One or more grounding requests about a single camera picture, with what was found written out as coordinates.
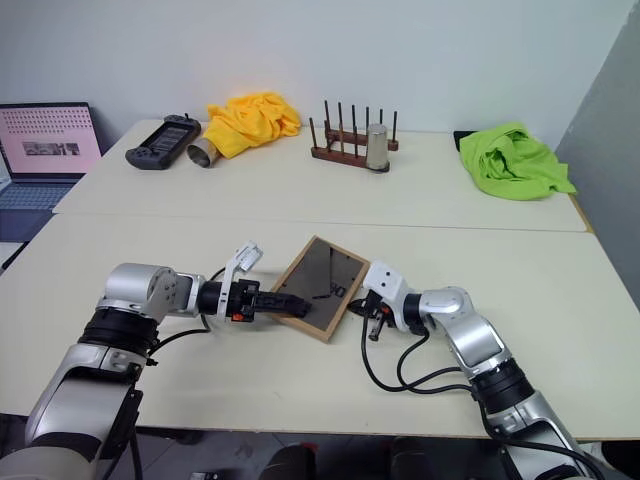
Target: wooden frame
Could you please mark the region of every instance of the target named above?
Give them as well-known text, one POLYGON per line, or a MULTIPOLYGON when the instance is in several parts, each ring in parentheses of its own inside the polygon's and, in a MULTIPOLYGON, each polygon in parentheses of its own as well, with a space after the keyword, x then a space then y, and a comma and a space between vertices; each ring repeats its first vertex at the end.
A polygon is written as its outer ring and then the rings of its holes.
POLYGON ((297 328, 298 330, 301 330, 304 333, 311 335, 312 337, 315 337, 319 340, 322 340, 325 343, 328 343, 329 339, 331 338, 331 335, 333 335, 333 332, 338 326, 338 323, 340 323, 340 320, 342 319, 342 316, 344 315, 347 309, 347 305, 349 304, 353 296, 356 294, 356 292, 362 285, 364 276, 367 274, 367 271, 369 270, 370 262, 368 260, 365 260, 364 258, 358 255, 355 255, 354 253, 349 252, 348 250, 345 250, 344 248, 339 247, 334 243, 331 243, 323 238, 318 237, 317 235, 314 235, 313 237, 311 237, 311 240, 307 242, 307 244, 302 249, 302 251, 298 254, 298 256, 293 260, 291 265, 289 265, 287 270, 276 281, 271 291, 277 292, 287 282, 287 280, 289 279, 291 274, 295 271, 295 269, 298 267, 298 265, 300 264, 304 256, 307 254, 311 246, 318 240, 328 244, 333 250, 338 251, 362 263, 362 267, 360 268, 358 273, 355 275, 351 285, 347 288, 347 291, 342 297, 342 301, 340 302, 340 305, 338 306, 338 309, 336 310, 333 318, 331 318, 331 321, 329 322, 327 329, 322 330, 320 328, 317 328, 316 326, 305 322, 304 318, 296 318, 296 317, 288 316, 285 314, 272 314, 271 316, 281 321, 282 323, 285 323, 289 326, 297 328))

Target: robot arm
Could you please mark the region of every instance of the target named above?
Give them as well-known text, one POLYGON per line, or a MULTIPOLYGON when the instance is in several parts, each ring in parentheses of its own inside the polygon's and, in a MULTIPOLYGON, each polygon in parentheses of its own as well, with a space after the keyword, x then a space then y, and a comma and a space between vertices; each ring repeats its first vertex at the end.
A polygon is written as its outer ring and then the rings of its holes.
MULTIPOLYGON (((391 308, 400 331, 408 332, 416 322, 444 331, 493 429, 489 433, 582 453, 542 394, 529 384, 491 323, 475 311, 465 290, 448 287, 416 293, 398 272, 381 262, 371 265, 363 284, 391 308)), ((513 445, 505 448, 510 468, 523 480, 591 475, 581 462, 563 454, 513 445)))
MULTIPOLYGON (((262 252, 249 242, 234 256, 252 251, 260 254, 240 262, 241 270, 248 271, 262 252)), ((0 480, 91 479, 99 459, 116 458, 135 433, 142 400, 135 384, 151 364, 157 327, 167 315, 251 321, 256 311, 304 316, 309 310, 293 295, 260 292, 259 282, 234 282, 235 270, 224 283, 156 265, 125 263, 113 270, 93 317, 29 416, 27 448, 0 460, 0 480)))

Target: laptop keyboard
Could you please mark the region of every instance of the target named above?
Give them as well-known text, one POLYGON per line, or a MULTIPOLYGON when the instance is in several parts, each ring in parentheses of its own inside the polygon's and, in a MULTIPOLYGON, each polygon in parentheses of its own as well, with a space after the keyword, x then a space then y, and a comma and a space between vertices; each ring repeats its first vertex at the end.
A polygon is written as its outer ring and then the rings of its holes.
POLYGON ((73 185, 18 185, 0 192, 2 210, 52 210, 73 185))

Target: white wall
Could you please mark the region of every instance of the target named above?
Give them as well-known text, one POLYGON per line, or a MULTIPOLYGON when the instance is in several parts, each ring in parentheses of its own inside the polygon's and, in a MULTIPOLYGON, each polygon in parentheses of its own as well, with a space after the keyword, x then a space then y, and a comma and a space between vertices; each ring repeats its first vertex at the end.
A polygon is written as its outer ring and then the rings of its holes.
POLYGON ((0 0, 0 101, 136 120, 273 89, 399 110, 399 128, 524 121, 555 147, 633 0, 0 0))

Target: floor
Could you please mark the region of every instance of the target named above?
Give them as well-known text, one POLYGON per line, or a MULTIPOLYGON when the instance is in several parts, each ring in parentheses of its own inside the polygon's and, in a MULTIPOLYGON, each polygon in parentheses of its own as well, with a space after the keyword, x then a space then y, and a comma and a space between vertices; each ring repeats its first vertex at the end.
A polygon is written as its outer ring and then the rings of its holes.
MULTIPOLYGON (((23 445, 24 417, 2 416, 1 455, 23 445)), ((385 454, 393 440, 388 436, 290 434, 254 432, 205 432, 195 445, 138 435, 146 479, 189 480, 192 472, 217 472, 218 480, 255 480, 280 448, 299 443, 317 446, 318 480, 383 480, 385 454)), ((423 438, 436 478, 506 478, 495 446, 488 440, 423 438)), ((108 467, 102 461, 99 475, 108 467)), ((607 480, 628 480, 607 472, 607 480)), ((133 468, 129 450, 122 456, 111 479, 130 480, 133 468)))

